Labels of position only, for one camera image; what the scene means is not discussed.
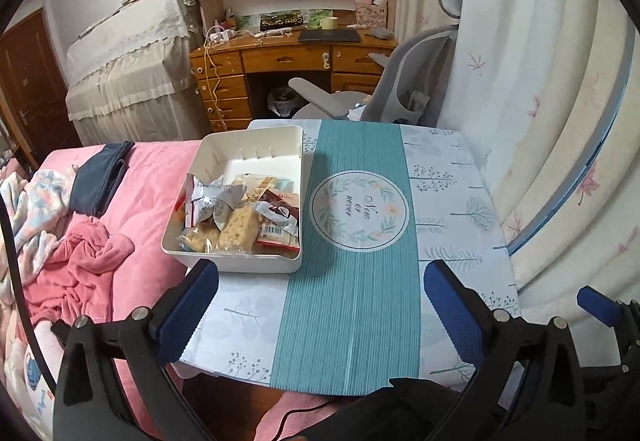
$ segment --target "laptop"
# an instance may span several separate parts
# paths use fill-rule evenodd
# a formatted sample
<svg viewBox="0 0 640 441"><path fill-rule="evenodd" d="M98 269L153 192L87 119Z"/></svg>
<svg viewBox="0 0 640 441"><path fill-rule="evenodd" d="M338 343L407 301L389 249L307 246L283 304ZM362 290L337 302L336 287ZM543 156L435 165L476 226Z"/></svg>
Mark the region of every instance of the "laptop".
<svg viewBox="0 0 640 441"><path fill-rule="evenodd" d="M298 42L360 42L355 29L303 29Z"/></svg>

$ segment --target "circular floral logo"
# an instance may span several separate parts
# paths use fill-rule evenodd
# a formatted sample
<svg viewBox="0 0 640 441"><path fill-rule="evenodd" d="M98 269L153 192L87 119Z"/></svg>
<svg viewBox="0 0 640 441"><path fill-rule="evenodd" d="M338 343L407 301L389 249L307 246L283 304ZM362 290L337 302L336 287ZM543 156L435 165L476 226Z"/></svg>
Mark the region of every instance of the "circular floral logo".
<svg viewBox="0 0 640 441"><path fill-rule="evenodd" d="M311 195L311 221L327 241L350 251L376 251L397 241L409 222L406 198L388 179L340 172Z"/></svg>

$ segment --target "desk drawer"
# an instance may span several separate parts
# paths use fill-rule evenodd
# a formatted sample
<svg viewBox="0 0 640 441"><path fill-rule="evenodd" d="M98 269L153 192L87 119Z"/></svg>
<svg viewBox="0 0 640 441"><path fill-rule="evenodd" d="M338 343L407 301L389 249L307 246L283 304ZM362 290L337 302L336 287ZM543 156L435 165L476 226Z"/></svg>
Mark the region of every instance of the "desk drawer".
<svg viewBox="0 0 640 441"><path fill-rule="evenodd" d="M251 118L245 118L245 119L225 119L225 123L226 123L226 129L227 130L244 130L249 126L249 123L251 123ZM222 123L220 121L213 121L210 120L209 121L211 124L211 128L213 129L213 132L225 132L225 128L222 126Z"/></svg>
<svg viewBox="0 0 640 441"><path fill-rule="evenodd" d="M198 80L198 92L204 101L213 100L210 88L216 89L216 96L220 98L246 98L244 76L223 76L222 78L210 78Z"/></svg>
<svg viewBox="0 0 640 441"><path fill-rule="evenodd" d="M365 94L373 94L376 85L380 81L378 74L345 74L344 72L334 72L331 76L331 90L355 90Z"/></svg>
<svg viewBox="0 0 640 441"><path fill-rule="evenodd" d="M210 53L206 61L204 56L191 58L191 70L193 76L198 80L204 80L207 75L209 78L215 78L216 71L219 76L242 74L242 60L240 60L240 53L238 51L217 54Z"/></svg>
<svg viewBox="0 0 640 441"><path fill-rule="evenodd" d="M209 119L218 119L216 105L213 101L204 101L204 107ZM219 99L218 108L224 119L252 118L248 98Z"/></svg>
<svg viewBox="0 0 640 441"><path fill-rule="evenodd" d="M281 46L242 51L246 72L323 71L330 68L329 58L329 46Z"/></svg>
<svg viewBox="0 0 640 441"><path fill-rule="evenodd" d="M389 56L391 49L359 46L334 46L334 71L382 74L382 67L369 58L369 53Z"/></svg>

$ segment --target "desk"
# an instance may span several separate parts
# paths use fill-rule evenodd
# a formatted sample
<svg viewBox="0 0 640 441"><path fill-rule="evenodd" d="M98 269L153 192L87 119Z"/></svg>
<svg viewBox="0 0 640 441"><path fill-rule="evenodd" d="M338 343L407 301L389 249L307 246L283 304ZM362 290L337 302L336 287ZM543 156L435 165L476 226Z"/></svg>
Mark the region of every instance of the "desk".
<svg viewBox="0 0 640 441"><path fill-rule="evenodd" d="M198 81L213 132L223 130L217 117L214 95L228 130L247 128L252 119L274 117L266 98L270 88L300 76L328 92L356 90L372 94L382 74L369 53L386 56L398 45L358 30L359 43L298 42L299 32L289 37L265 38L262 42L244 34L209 50L190 54L192 73Z"/></svg>
<svg viewBox="0 0 640 441"><path fill-rule="evenodd" d="M276 124L304 132L302 267L220 273L180 361L313 394L364 395L390 377L468 381L473 367L458 358L421 286L425 266L444 259L491 309L517 316L519 306L504 236L462 134L333 120L251 128ZM377 207L368 206L369 220L364 206L357 213L362 201Z"/></svg>

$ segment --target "folded dark pants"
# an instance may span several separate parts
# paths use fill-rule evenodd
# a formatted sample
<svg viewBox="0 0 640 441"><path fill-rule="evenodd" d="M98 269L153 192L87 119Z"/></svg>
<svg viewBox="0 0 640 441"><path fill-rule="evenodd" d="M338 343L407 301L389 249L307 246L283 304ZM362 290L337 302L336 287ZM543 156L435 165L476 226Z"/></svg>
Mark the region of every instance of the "folded dark pants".
<svg viewBox="0 0 640 441"><path fill-rule="evenodd" d="M76 173L69 208L84 215L102 217L127 170L125 157L132 141L108 143Z"/></svg>
<svg viewBox="0 0 640 441"><path fill-rule="evenodd" d="M460 397L426 379L390 382L392 387L361 397L296 435L307 441L424 441ZM478 439L495 433L504 414L496 406Z"/></svg>

